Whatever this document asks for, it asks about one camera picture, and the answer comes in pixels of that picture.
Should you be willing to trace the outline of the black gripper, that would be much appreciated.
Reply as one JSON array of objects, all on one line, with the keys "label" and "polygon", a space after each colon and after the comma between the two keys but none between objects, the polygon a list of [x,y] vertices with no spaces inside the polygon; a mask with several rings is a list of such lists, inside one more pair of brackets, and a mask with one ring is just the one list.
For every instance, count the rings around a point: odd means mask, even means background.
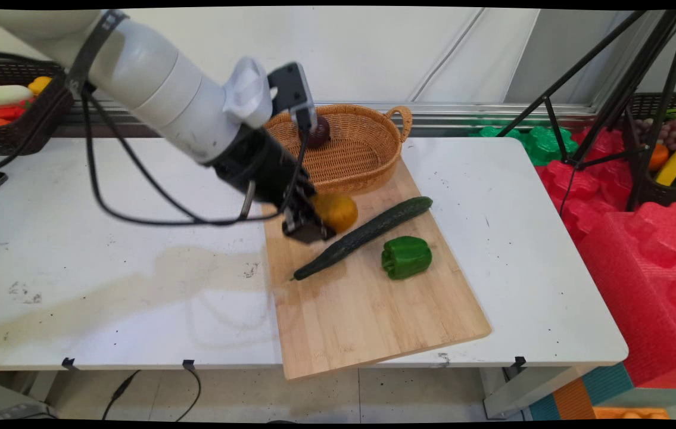
[{"label": "black gripper", "polygon": [[304,167],[296,172],[297,158],[264,128],[241,125],[234,140],[210,162],[218,177],[242,193],[254,182],[254,201],[282,206],[291,179],[297,174],[291,198],[296,204],[284,209],[282,233],[302,244],[329,241],[335,230],[316,213],[316,189]]}]

